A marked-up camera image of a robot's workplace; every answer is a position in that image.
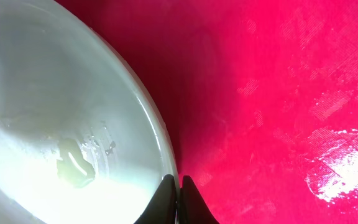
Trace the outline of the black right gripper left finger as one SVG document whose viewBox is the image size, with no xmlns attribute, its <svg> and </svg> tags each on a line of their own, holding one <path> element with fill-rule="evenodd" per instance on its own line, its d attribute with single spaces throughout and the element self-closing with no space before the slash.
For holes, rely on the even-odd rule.
<svg viewBox="0 0 358 224">
<path fill-rule="evenodd" d="M 175 224 L 177 191 L 171 174 L 163 177 L 149 204 L 135 224 Z"/>
</svg>

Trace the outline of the mint green plate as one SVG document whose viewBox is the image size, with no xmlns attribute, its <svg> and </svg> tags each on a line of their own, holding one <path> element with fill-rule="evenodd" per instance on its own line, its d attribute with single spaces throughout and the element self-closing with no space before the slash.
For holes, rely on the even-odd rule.
<svg viewBox="0 0 358 224">
<path fill-rule="evenodd" d="M 120 55 L 55 1 L 0 0 L 0 223 L 134 223 L 172 146 Z"/>
</svg>

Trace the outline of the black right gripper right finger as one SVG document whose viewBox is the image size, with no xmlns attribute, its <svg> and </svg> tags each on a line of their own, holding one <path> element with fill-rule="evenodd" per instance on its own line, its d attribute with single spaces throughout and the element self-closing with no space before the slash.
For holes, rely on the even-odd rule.
<svg viewBox="0 0 358 224">
<path fill-rule="evenodd" d="M 189 175 L 182 178 L 180 192 L 180 223 L 219 224 L 203 200 L 193 179 Z"/>
</svg>

